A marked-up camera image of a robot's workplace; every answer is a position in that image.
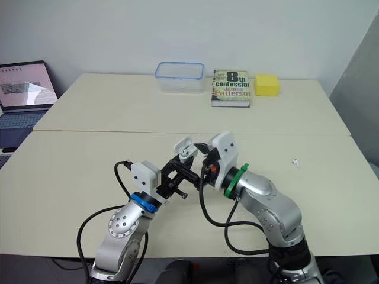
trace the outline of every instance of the blue ring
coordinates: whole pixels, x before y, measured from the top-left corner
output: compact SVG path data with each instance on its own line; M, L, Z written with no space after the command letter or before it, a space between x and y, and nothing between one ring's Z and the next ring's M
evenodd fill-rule
M144 209L146 209L146 211L149 211L150 213L155 213L156 211L158 211L158 208L155 207L153 204L150 204L148 203L147 201L143 200L142 198L140 198L138 195L136 195L135 193L133 193L131 195L131 199L133 199L134 201L136 201L138 204L140 204Z

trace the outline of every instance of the book cover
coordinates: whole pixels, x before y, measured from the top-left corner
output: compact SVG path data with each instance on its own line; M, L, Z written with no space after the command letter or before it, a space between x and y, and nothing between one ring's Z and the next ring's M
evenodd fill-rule
M243 70L214 70L211 105L213 107L249 107L249 74Z

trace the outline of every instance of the clear plastic box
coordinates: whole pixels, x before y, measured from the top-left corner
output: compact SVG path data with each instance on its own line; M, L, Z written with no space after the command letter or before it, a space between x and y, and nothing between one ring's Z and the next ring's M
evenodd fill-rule
M155 70L162 92L204 92L204 65L191 62L160 62Z

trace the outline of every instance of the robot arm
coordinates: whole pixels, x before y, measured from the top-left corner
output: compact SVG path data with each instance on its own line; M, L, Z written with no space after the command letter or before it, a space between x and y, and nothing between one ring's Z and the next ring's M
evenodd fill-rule
M205 154L203 164L208 171L204 180L191 171L197 149ZM111 217L109 232L97 251L92 277L105 281L127 279L155 212L174 193L187 197L178 189L186 179L197 188L200 184L213 186L227 198L237 199L256 216L269 242L269 256L287 279L293 283L323 284L304 238L300 209L269 179L248 172L247 164L241 169L236 167L238 151L232 133L221 133L209 144L193 144L186 138L175 146L175 151L178 155L162 170L149 162L127 165L141 193L132 194L131 201ZM177 174L170 178L172 172Z
M131 200L118 209L108 223L108 234L99 246L91 277L107 282L125 282L136 261L140 242L149 228L151 220L162 204L168 202L174 193L186 198L187 194L178 189L184 180L198 185L200 178L190 171L197 148L186 138L175 146L178 153L162 170L148 161L127 162L133 183L141 192L131 195ZM177 174L171 179L172 172Z

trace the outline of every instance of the blue lid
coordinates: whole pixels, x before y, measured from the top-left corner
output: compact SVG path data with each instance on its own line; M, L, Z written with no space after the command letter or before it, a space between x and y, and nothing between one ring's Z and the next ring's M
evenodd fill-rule
M204 65L195 62L160 62L155 70L155 78L192 79L203 78Z

